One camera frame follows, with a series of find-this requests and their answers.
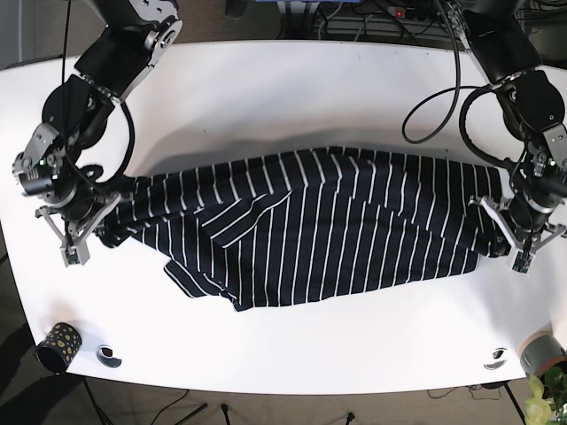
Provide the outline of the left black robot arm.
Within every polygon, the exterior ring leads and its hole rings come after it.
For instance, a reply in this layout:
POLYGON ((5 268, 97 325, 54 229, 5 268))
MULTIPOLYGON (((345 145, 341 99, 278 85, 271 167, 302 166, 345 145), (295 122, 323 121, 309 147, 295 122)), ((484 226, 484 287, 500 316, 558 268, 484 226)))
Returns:
POLYGON ((566 198, 566 107, 559 90, 541 70, 542 61, 517 20, 519 1, 453 1, 450 16, 466 51, 487 84, 465 99, 459 129, 465 145, 485 162, 509 173, 510 199, 470 201, 482 207, 508 242, 513 271, 528 272, 536 253, 566 232, 549 217, 566 198), (517 161, 497 159, 477 148, 466 130, 472 103, 496 96, 507 130, 523 143, 517 161))

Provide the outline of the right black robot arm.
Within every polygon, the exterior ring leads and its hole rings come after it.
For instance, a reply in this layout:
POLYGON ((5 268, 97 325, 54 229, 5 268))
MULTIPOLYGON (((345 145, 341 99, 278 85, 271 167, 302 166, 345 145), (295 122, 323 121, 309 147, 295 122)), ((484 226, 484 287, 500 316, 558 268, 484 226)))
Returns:
POLYGON ((136 140, 126 99, 183 27, 176 1, 92 1, 89 5, 105 23, 105 30, 80 56, 76 72, 64 76, 48 96, 41 123, 12 164, 24 194, 44 201, 35 215, 44 218, 60 240, 66 266, 89 260, 88 237, 120 203, 132 198, 120 189, 136 140), (100 141, 116 107, 128 124, 128 144, 117 171, 101 182, 100 165, 78 167, 76 162, 100 141))

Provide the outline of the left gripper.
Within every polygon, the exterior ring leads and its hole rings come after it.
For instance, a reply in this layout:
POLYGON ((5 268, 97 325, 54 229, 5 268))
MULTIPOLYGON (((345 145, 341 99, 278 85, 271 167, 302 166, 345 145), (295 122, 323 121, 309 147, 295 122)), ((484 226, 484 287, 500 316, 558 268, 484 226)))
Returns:
POLYGON ((535 261, 566 250, 566 200, 552 195, 531 198, 518 193, 496 201, 475 196, 472 205, 483 209, 509 247, 509 269, 530 274, 535 261))

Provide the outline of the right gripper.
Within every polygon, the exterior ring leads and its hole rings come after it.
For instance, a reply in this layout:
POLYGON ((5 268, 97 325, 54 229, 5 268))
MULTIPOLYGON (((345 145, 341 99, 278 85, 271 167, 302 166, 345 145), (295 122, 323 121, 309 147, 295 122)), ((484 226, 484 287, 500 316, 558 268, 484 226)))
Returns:
POLYGON ((86 184, 73 183, 58 194, 56 191, 41 195, 45 202, 35 211, 36 218, 43 218, 56 234, 60 252, 66 267, 85 265, 89 260, 87 238, 102 226, 125 196, 120 192, 97 194, 86 184))

